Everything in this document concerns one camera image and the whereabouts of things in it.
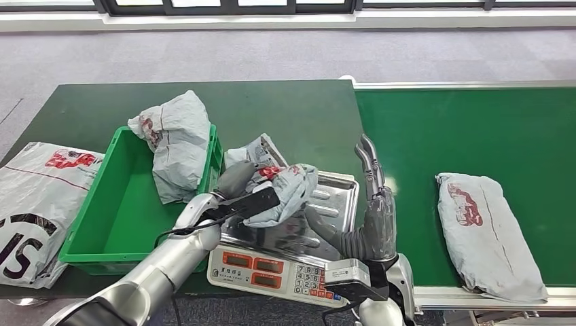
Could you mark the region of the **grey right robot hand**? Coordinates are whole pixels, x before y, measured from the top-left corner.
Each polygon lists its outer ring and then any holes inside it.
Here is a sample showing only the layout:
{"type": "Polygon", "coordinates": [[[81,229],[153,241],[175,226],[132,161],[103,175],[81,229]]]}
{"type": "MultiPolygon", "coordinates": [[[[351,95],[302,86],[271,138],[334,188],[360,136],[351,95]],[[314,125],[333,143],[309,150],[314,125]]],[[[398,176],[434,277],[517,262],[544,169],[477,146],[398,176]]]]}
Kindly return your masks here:
{"type": "Polygon", "coordinates": [[[396,210],[393,192],[385,184],[376,147],[366,134],[362,134],[355,145],[355,153],[362,162],[366,184],[367,208],[362,231],[367,243],[367,258],[375,261],[390,261],[397,256],[396,210]]]}

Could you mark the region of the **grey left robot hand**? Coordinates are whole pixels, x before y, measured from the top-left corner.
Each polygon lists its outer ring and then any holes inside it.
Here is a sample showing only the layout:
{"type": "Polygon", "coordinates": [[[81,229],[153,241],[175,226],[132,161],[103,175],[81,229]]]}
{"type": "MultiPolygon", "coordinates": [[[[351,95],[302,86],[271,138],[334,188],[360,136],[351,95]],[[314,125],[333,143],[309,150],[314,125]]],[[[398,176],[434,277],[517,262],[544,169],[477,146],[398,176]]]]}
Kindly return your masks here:
{"type": "Polygon", "coordinates": [[[246,189],[253,175],[256,173],[256,165],[250,161],[241,161],[226,168],[218,178],[214,192],[224,200],[240,197],[246,189]]]}

